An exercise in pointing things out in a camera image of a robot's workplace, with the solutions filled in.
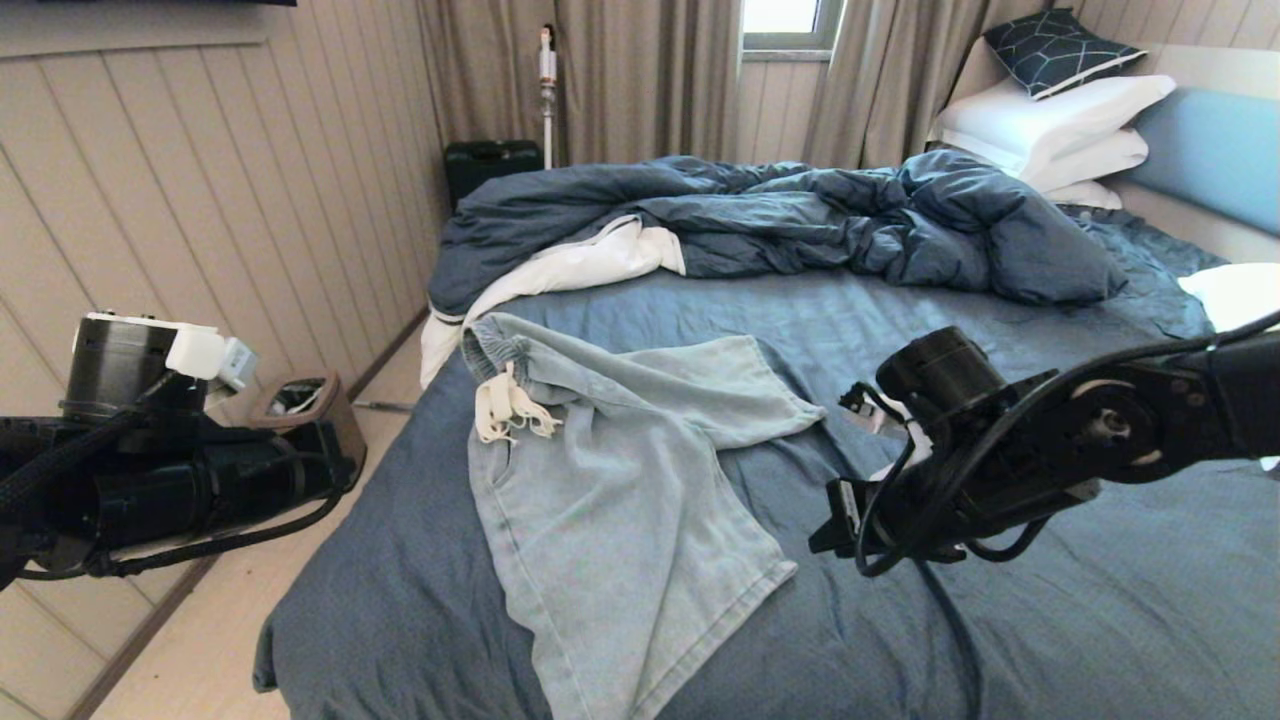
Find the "light blue denim shorts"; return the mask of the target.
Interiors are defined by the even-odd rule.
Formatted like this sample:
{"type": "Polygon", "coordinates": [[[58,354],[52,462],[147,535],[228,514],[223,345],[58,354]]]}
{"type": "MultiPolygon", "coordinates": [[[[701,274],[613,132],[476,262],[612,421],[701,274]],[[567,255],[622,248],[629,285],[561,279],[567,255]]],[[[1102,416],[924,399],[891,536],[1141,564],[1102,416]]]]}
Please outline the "light blue denim shorts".
{"type": "Polygon", "coordinates": [[[751,336],[613,354],[493,313],[461,350],[468,482],[553,720],[654,720],[797,569],[719,454],[824,409],[751,336]]]}

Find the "dark blue crumpled duvet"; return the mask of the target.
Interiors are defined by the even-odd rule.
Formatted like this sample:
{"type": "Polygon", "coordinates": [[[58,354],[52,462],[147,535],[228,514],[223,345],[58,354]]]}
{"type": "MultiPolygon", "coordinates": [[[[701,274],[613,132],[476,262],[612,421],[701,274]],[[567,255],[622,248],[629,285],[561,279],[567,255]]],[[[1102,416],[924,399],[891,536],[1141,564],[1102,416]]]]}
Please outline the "dark blue crumpled duvet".
{"type": "Polygon", "coordinates": [[[1041,192],[959,151],[878,169],[671,156],[535,170],[485,182],[445,224],[419,382],[428,388],[463,332],[513,299],[657,270],[829,269],[1030,305],[1097,304],[1126,282],[1041,192]]]}

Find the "rubbish inside bin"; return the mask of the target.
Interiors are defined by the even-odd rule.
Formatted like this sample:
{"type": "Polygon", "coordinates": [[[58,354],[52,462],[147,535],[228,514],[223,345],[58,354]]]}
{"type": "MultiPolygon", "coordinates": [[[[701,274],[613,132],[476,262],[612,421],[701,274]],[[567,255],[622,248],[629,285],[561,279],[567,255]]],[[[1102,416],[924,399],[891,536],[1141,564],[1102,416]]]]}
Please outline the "rubbish inside bin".
{"type": "Polygon", "coordinates": [[[324,378],[303,378],[280,384],[264,411],[265,416],[293,416],[311,411],[325,393],[324,378]]]}

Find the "black hard case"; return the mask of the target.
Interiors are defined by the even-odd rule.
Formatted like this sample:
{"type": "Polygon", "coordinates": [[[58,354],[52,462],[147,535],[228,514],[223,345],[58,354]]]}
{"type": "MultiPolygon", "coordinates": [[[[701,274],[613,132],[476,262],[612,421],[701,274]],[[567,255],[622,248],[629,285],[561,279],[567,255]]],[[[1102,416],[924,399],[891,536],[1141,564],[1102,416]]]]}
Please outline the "black hard case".
{"type": "Polygon", "coordinates": [[[444,173],[451,209],[456,210],[462,199],[490,179],[544,168],[544,152],[531,140],[448,143],[444,173]]]}

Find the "window with grey frame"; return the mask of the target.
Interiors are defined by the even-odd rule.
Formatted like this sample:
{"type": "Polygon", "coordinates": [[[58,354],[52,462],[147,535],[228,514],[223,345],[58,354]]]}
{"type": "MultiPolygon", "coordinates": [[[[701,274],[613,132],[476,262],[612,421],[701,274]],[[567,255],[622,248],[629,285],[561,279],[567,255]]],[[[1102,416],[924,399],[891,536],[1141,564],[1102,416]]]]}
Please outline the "window with grey frame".
{"type": "Polygon", "coordinates": [[[845,0],[742,0],[748,51],[829,51],[845,0]]]}

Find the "blue headboard cushion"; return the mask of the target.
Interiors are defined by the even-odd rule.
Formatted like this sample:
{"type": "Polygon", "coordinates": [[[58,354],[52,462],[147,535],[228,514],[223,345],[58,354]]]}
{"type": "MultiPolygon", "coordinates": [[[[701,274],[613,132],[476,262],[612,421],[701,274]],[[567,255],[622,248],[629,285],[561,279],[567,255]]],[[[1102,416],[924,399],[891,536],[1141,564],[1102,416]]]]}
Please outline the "blue headboard cushion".
{"type": "Polygon", "coordinates": [[[1148,152],[1121,179],[1280,236],[1280,100],[1176,88],[1132,128],[1148,152]]]}

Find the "white stick vacuum cleaner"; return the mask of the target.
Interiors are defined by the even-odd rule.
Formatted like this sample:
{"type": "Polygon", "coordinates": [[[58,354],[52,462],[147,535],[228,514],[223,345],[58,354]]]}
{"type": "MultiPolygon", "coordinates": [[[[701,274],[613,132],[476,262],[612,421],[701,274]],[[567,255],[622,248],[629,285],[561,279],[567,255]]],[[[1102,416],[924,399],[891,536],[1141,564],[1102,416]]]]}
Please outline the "white stick vacuum cleaner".
{"type": "Polygon", "coordinates": [[[556,167],[556,114],[557,114],[557,85],[558,63],[556,53],[556,29],[553,24],[544,24],[539,33],[538,69],[540,83],[540,113],[541,113],[541,140],[543,161],[547,170],[556,167]]]}

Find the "dark patterned cushion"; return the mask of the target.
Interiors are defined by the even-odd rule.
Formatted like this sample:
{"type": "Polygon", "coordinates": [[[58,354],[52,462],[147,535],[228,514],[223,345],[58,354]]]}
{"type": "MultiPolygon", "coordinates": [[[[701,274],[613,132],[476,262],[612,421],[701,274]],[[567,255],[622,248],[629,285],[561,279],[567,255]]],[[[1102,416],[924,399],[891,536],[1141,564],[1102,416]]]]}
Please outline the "dark patterned cushion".
{"type": "Polygon", "coordinates": [[[1024,15],[982,38],[1033,101],[1121,74],[1148,55],[1085,28],[1069,8],[1024,15]]]}

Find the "beige headboard panel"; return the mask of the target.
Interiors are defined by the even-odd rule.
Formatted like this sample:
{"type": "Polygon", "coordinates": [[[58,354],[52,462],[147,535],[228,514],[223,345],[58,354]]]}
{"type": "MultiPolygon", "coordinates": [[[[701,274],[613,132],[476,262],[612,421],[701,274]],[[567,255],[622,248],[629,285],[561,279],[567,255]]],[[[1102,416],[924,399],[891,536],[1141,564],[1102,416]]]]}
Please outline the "beige headboard panel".
{"type": "MultiPolygon", "coordinates": [[[[1140,41],[1135,45],[1149,51],[1135,67],[1139,74],[1166,74],[1181,88],[1280,102],[1280,51],[1140,41]]],[[[948,101],[984,92],[1007,76],[986,41],[979,38],[961,64],[948,101]]],[[[1117,193],[1129,213],[1208,252],[1234,263],[1280,263],[1280,237],[1129,179],[1111,177],[1102,183],[1117,193]]]]}

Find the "beige curtain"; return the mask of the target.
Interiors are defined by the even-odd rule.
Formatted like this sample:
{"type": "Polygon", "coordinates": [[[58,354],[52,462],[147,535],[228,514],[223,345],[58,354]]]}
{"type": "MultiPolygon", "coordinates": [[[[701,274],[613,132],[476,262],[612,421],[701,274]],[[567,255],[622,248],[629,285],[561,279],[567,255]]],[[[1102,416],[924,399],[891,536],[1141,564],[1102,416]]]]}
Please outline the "beige curtain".
{"type": "Polygon", "coordinates": [[[924,150],[973,44],[1053,0],[844,0],[803,160],[896,167],[924,150]]]}
{"type": "Polygon", "coordinates": [[[417,15],[447,142],[541,140],[550,26],[558,164],[733,155],[742,0],[417,0],[417,15]]]}

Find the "blue bed sheet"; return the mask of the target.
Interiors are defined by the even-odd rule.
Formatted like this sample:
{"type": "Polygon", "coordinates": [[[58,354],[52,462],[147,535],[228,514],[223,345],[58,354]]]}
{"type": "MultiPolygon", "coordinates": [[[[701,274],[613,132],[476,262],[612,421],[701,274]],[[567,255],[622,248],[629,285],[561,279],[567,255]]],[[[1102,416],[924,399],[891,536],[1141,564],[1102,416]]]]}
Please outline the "blue bed sheet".
{"type": "MultiPolygon", "coordinates": [[[[655,272],[506,311],[612,352],[756,337],[826,405],[820,428],[727,452],[730,484],[797,564],[659,720],[1280,720],[1280,468],[1202,462],[1106,484],[1018,560],[876,579],[813,555],[823,486],[897,454],[836,401],[904,345],[959,325],[1009,379],[1208,331],[1179,279],[1221,264],[1128,211],[1066,208],[1128,275],[1092,307],[809,272],[655,272]]],[[[292,720],[549,717],[467,483],[474,379],[454,354],[346,520],[268,616],[253,687],[292,720]]]]}

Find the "brown trash bin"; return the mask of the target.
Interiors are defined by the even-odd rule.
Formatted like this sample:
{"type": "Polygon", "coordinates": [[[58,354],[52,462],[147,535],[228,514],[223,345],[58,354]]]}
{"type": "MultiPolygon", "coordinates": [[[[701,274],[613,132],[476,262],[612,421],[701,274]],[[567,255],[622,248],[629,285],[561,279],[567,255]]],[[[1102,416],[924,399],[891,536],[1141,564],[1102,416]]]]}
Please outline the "brown trash bin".
{"type": "Polygon", "coordinates": [[[294,430],[307,423],[326,421],[335,432],[343,455],[361,457],[361,471],[367,457],[367,445],[358,427],[355,410],[348,398],[340,375],[337,372],[315,372],[297,377],[283,377],[268,384],[266,389],[252,402],[244,419],[247,427],[274,430],[279,434],[294,430]],[[289,380],[303,378],[324,378],[325,393],[314,409],[293,416],[265,416],[268,401],[276,388],[289,380]]]}

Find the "white pillow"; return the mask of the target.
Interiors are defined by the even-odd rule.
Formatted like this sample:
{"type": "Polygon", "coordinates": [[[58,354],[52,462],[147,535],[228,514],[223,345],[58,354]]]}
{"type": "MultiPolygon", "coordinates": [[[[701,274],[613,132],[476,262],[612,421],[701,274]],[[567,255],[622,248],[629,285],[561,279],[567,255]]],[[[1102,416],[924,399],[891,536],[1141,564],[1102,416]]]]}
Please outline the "white pillow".
{"type": "Polygon", "coordinates": [[[1133,129],[1137,115],[1176,86],[1169,76],[1114,77],[1033,101],[1020,85],[1006,79],[945,108],[933,137],[1016,178],[1033,159],[1055,158],[1117,129],[1133,129]]]}
{"type": "Polygon", "coordinates": [[[1128,170],[1146,161],[1149,146],[1135,129],[1117,129],[1098,141],[1048,159],[1033,159],[1016,173],[1020,182],[1050,192],[1128,170]]]}
{"type": "MultiPolygon", "coordinates": [[[[1199,301],[1216,334],[1280,313],[1280,263],[1236,263],[1178,281],[1199,301]]],[[[1204,373],[1211,428],[1196,460],[1249,459],[1280,471],[1280,319],[1267,331],[1187,360],[1204,373]]]]}
{"type": "Polygon", "coordinates": [[[1057,205],[1098,208],[1103,210],[1124,209],[1123,200],[1116,192],[1092,179],[1043,191],[1042,195],[1057,205]]]}

